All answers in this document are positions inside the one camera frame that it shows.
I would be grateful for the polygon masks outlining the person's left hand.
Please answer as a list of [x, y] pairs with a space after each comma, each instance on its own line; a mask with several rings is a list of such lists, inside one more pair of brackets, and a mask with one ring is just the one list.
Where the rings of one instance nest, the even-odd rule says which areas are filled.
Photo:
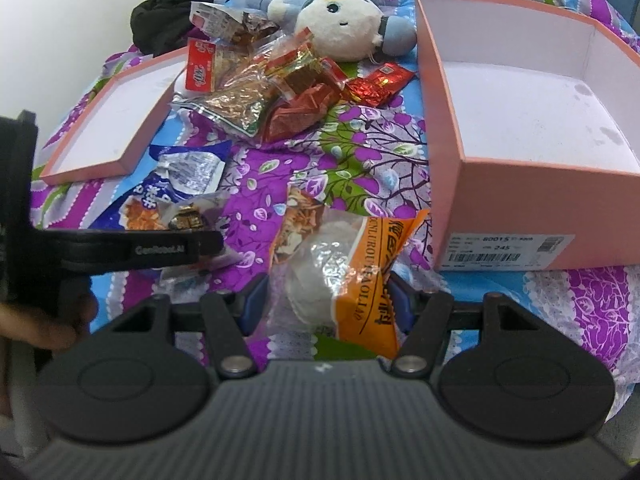
[[99, 310], [92, 292], [73, 303], [77, 318], [70, 324], [55, 321], [39, 310], [1, 305], [1, 419], [12, 417], [9, 395], [10, 343], [26, 342], [34, 348], [63, 352], [89, 333], [89, 325]]

